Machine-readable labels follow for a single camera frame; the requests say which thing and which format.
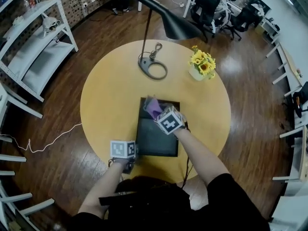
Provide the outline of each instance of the black desk lamp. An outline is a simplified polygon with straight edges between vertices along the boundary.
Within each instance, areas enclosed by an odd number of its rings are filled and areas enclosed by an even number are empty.
[[[155,60],[155,55],[157,51],[162,48],[162,45],[157,44],[155,51],[151,53],[150,57],[143,57],[144,46],[145,46],[146,36],[148,34],[152,10],[159,13],[160,16],[162,17],[166,36],[169,39],[177,39],[177,40],[189,39],[189,38],[192,39],[201,35],[201,31],[198,28],[196,28],[193,24],[188,22],[186,19],[172,13],[169,9],[167,9],[164,5],[160,4],[156,0],[137,0],[137,1],[142,2],[144,5],[150,8],[148,21],[146,23],[146,28],[145,28],[141,57],[138,59],[138,65],[141,68],[141,70],[151,79],[161,80],[164,79],[168,73],[167,67],[162,62]],[[149,68],[153,64],[161,65],[164,68],[165,75],[163,77],[155,77],[150,74]]]

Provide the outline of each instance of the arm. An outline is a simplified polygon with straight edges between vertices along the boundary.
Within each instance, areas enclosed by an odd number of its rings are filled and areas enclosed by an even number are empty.
[[[195,170],[206,186],[217,176],[229,173],[220,159],[186,129],[174,131]]]
[[[117,159],[104,173],[103,177],[92,187],[87,197],[83,201],[78,213],[87,212],[103,218],[107,210],[106,206],[101,206],[100,197],[111,196],[120,181],[121,174],[128,163],[126,159]]]

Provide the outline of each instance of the white wall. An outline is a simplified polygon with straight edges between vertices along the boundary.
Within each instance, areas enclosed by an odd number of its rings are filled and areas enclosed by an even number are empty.
[[[292,56],[296,67],[301,70],[302,83],[305,83],[308,81],[308,22],[304,22],[285,0],[262,1],[271,8],[267,17],[273,17],[274,23],[280,27],[280,42]],[[291,89],[298,85],[295,78],[290,79],[289,84]]]

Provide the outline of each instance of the lamp shade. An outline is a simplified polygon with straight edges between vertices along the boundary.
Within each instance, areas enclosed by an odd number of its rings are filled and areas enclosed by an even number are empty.
[[[169,39],[192,39],[201,35],[201,31],[186,19],[172,13],[156,0],[137,0],[150,9],[154,10],[162,17],[166,36]]]

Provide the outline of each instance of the shelving unit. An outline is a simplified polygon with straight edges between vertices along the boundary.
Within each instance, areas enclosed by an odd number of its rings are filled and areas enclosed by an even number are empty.
[[[0,7],[0,12],[13,1],[6,1]],[[44,15],[44,12],[53,5],[58,6],[62,24],[47,34],[46,37],[43,37],[43,27],[39,27],[17,52],[10,64],[6,66],[2,58],[7,50],[36,18]],[[23,15],[23,18],[24,20],[20,25],[12,26],[4,35],[7,42],[0,51],[0,68],[19,86],[43,102],[44,99],[40,94],[47,82],[70,51],[72,49],[78,51],[78,47],[68,25],[61,0],[38,2],[34,9]],[[61,31],[69,36],[71,44],[63,42],[56,43],[53,40]]]

